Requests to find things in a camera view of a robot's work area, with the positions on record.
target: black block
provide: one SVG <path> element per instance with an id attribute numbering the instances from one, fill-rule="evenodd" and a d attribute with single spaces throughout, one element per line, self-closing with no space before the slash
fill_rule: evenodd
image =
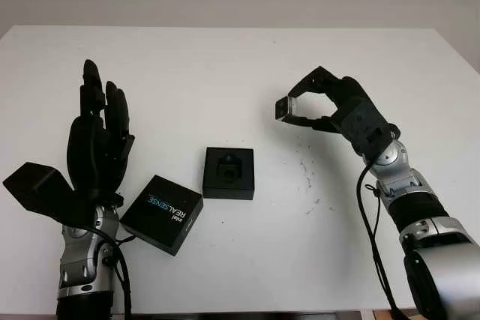
<path id="1" fill-rule="evenodd" d="M 203 197 L 252 200 L 254 190 L 253 149 L 207 148 Z"/>
<path id="2" fill-rule="evenodd" d="M 201 194 L 155 175 L 121 223 L 131 234 L 175 255 L 202 207 Z"/>

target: silver metal joint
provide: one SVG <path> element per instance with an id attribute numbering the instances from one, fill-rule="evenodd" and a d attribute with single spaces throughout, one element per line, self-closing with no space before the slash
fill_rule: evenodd
<path id="1" fill-rule="evenodd" d="M 451 232 L 460 233 L 470 239 L 467 231 L 464 229 L 460 221 L 454 217 L 432 217 L 416 221 L 402 230 L 399 239 L 402 243 L 408 237 L 415 240 L 429 238 L 434 235 L 443 235 Z"/>
<path id="2" fill-rule="evenodd" d="M 96 207 L 94 226 L 116 236 L 119 216 L 112 208 Z M 84 229 L 64 226 L 65 249 L 60 259 L 58 298 L 113 290 L 113 269 L 104 259 L 113 255 L 111 245 L 102 237 Z"/>
<path id="3" fill-rule="evenodd" d="M 393 201 L 406 194 L 435 195 L 422 174 L 410 167 L 407 150 L 398 140 L 391 142 L 370 172 L 376 178 L 376 188 L 380 190 L 380 198 L 387 210 Z"/>

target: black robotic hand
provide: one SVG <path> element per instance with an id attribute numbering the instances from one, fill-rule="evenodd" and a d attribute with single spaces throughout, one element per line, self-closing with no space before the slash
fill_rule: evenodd
<path id="1" fill-rule="evenodd" d="M 306 92 L 325 94 L 337 106 L 337 111 L 330 117 L 318 119 L 297 116 L 296 98 Z M 313 70 L 286 97 L 277 101 L 275 118 L 314 130 L 340 133 L 352 143 L 357 154 L 369 161 L 400 136 L 399 129 L 384 119 L 355 79 L 349 76 L 338 79 L 323 67 Z"/>

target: silver robotic arm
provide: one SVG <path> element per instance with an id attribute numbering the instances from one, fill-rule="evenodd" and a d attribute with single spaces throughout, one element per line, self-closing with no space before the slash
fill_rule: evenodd
<path id="1" fill-rule="evenodd" d="M 318 119 L 297 116 L 296 98 L 305 92 L 325 94 L 337 111 Z M 409 287 L 424 317 L 480 320 L 480 247 L 460 222 L 448 215 L 422 174 L 410 167 L 407 150 L 398 141 L 399 129 L 384 119 L 356 80 L 348 76 L 338 79 L 318 67 L 275 104 L 275 117 L 289 124 L 339 133 L 363 157 L 367 168 L 357 184 L 357 197 L 361 180 L 370 169 L 376 178 L 376 190 L 400 232 Z M 361 213 L 367 221 L 362 207 Z M 368 232 L 380 277 L 384 269 L 381 260 L 378 262 L 374 236 L 371 230 Z M 394 319 L 406 319 L 386 285 L 383 283 Z"/>
<path id="2" fill-rule="evenodd" d="M 410 167 L 405 146 L 393 140 L 370 172 L 400 232 L 419 311 L 429 319 L 480 319 L 480 247 Z"/>

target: metal arm segment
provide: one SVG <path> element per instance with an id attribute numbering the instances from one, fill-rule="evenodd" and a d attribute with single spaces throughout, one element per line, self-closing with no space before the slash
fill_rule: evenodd
<path id="1" fill-rule="evenodd" d="M 428 319 L 479 320 L 480 247 L 410 167 L 401 142 L 393 140 L 370 172 L 400 232 L 418 310 Z"/>

